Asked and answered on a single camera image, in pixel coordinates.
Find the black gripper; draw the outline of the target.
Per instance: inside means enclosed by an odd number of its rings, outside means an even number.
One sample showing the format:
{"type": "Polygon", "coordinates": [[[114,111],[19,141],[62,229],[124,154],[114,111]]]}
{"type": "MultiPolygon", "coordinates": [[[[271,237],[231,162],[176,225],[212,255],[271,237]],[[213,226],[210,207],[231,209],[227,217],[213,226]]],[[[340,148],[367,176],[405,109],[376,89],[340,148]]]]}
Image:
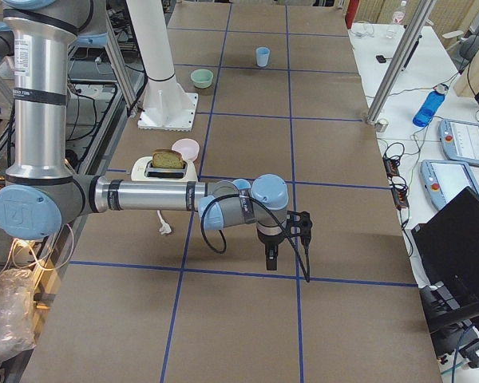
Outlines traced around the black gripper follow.
{"type": "Polygon", "coordinates": [[[284,232],[277,227],[257,227],[257,235],[264,245],[266,256],[266,269],[278,270],[278,247],[285,240],[284,232]]]}

